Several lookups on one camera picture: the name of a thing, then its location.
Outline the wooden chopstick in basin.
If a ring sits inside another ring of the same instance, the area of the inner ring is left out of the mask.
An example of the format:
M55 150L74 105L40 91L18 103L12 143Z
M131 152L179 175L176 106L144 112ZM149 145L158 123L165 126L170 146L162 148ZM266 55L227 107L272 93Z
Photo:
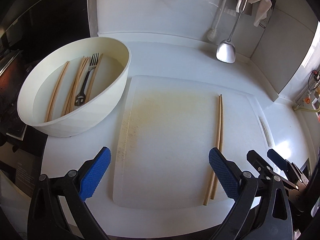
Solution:
M47 108L47 112L46 112L46 117L44 119L44 122L49 122L52 120L52 116L53 116L53 111L54 111L54 107L55 107L55 102L56 102L56 99L57 99L57 95L59 93L59 89L60 89L60 86L61 86L61 83L63 81L63 78L67 72L67 68L69 66L70 62L67 61L57 79L57 82L54 86L54 89L53 89L53 92L52 92L52 95L50 97L50 101L48 103L48 108Z

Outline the white plastic cutting board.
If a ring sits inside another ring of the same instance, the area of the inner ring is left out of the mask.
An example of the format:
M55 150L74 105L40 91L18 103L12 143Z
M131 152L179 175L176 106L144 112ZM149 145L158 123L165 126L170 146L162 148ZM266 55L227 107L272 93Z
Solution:
M252 94L190 80L136 75L131 79L120 128L113 201L132 209L201 206L223 104L223 155L253 171L250 150L265 156L274 145Z

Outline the metal fork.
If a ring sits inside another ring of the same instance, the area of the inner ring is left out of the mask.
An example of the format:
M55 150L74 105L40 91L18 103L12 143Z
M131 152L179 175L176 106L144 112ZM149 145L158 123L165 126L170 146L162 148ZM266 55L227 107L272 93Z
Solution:
M90 61L90 64L89 64L85 79L84 79L84 81L82 83L80 92L75 97L75 102L74 102L75 106L82 106L85 103L85 99L86 99L85 88L86 88L86 85L87 85L87 81L88 81L88 78L89 78L89 75L90 75L91 71L96 68L98 60L99 60L99 53L94 53L92 55L92 57L91 57L91 61Z

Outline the gas valve with red knob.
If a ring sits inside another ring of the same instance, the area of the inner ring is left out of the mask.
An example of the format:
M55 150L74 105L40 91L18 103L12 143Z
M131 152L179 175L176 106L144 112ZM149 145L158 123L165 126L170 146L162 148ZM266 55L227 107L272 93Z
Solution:
M304 92L302 95L298 97L296 100L298 105L308 105L311 103L311 95L309 92Z

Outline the white round basin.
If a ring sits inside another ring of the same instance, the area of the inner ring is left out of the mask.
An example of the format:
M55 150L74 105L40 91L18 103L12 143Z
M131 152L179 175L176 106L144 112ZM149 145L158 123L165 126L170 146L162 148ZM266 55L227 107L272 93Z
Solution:
M103 54L90 100L75 106L91 57ZM70 64L61 83L52 120L44 122L57 79ZM119 102L127 82L131 51L123 42L93 37L69 43L49 54L30 72L17 99L17 112L27 125L53 137L83 133L107 117Z

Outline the steel spatula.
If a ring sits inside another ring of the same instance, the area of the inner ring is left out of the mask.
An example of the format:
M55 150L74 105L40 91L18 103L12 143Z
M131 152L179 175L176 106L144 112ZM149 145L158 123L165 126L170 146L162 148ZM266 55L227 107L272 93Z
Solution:
M217 51L216 51L216 58L219 61L222 61L224 63L234 63L236 60L236 51L235 51L235 46L232 43L232 37L234 35L234 32L236 30L236 27L240 21L240 17L242 16L247 1L248 0L240 0L240 7L239 7L239 13L238 16L236 18L235 24L233 25L233 29L229 35L229 37L223 41L220 42Z

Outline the white bottle brush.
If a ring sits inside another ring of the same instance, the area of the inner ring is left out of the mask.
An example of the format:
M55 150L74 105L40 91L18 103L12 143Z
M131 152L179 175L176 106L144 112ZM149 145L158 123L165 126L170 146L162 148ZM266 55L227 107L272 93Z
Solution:
M219 5L217 7L217 11L216 11L215 16L213 18L212 25L207 31L207 39L210 42L214 42L214 39L216 37L217 27L219 25L222 13L224 11L224 8L225 8L225 5L226 5L226 1L227 0L220 0L219 1Z

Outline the black induction cooktop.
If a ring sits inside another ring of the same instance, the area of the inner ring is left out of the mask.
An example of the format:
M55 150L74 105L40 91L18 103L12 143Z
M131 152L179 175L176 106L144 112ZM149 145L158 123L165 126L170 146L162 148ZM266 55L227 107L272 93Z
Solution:
M89 36L87 0L16 0L1 22L1 171L28 196L47 135L20 119L18 94L42 59Z

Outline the white hanging rag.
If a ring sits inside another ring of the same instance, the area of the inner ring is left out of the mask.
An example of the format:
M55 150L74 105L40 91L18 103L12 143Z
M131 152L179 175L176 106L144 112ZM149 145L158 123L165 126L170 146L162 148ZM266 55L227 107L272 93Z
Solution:
M248 0L247 2L249 4L259 3L255 20L253 23L255 27L258 27L258 25L260 24L260 21L267 18L267 13L272 7L272 2L271 0Z

